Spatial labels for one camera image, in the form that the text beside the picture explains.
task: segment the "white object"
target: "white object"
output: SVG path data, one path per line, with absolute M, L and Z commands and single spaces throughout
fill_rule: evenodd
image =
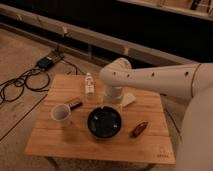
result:
M 65 35 L 67 35 L 68 34 L 68 29 L 67 29 L 67 27 L 62 27 L 62 30 L 63 30 L 63 35 L 65 36 Z
M 120 103 L 123 99 L 123 87 L 105 86 L 103 102 L 105 103 Z
M 124 55 L 128 56 L 129 55 L 129 48 L 124 47 Z
M 62 127 L 67 127 L 70 124 L 70 115 L 70 107 L 66 104 L 59 104 L 51 111 L 52 119 L 60 123 Z
M 85 77 L 85 93 L 86 95 L 91 95 L 95 93 L 94 79 L 90 73 L 87 73 Z
M 105 95 L 112 98 L 109 92 L 113 89 L 131 86 L 191 100 L 182 124 L 175 171 L 212 171 L 213 64 L 131 69 L 124 67 L 127 63 L 119 58 L 101 70 L 100 79 L 111 88 Z
M 17 14 L 17 16 L 18 16 L 19 20 L 22 21 L 22 16 L 21 16 L 21 14 Z
M 136 97 L 132 93 L 125 93 L 121 101 L 121 106 L 126 107 L 129 104 L 133 103 L 136 100 Z

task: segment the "white cup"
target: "white cup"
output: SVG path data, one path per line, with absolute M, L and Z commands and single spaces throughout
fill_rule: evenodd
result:
M 60 123 L 62 127 L 67 127 L 70 124 L 70 107 L 66 104 L 59 104 L 55 106 L 51 111 L 51 117 L 53 120 Z

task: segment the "red object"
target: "red object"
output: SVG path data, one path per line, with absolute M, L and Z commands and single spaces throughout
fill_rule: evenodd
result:
M 131 136 L 133 138 L 138 137 L 146 129 L 147 125 L 148 122 L 142 122 L 139 125 L 137 125 L 135 129 L 132 131 Z

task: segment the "table leg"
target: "table leg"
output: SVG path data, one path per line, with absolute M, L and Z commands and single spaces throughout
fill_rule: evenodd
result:
M 55 171 L 58 170 L 59 166 L 53 157 L 45 157 L 45 159 L 55 168 Z
M 148 164 L 145 168 L 143 168 L 143 171 L 150 171 L 155 166 L 156 166 L 156 164 Z

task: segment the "table top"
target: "table top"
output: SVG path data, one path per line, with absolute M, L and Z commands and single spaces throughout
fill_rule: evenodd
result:
M 25 154 L 79 159 L 174 164 L 175 158 L 167 123 L 157 93 L 125 87 L 136 101 L 122 108 L 121 130 L 107 140 L 96 139 L 87 128 L 89 113 L 101 104 L 104 85 L 95 78 L 95 96 L 84 93 L 84 76 L 56 75 L 32 130 Z M 80 97 L 83 106 L 71 112 L 71 124 L 62 128 L 51 119 L 51 109 Z M 148 127 L 137 138 L 130 132 L 141 122 Z

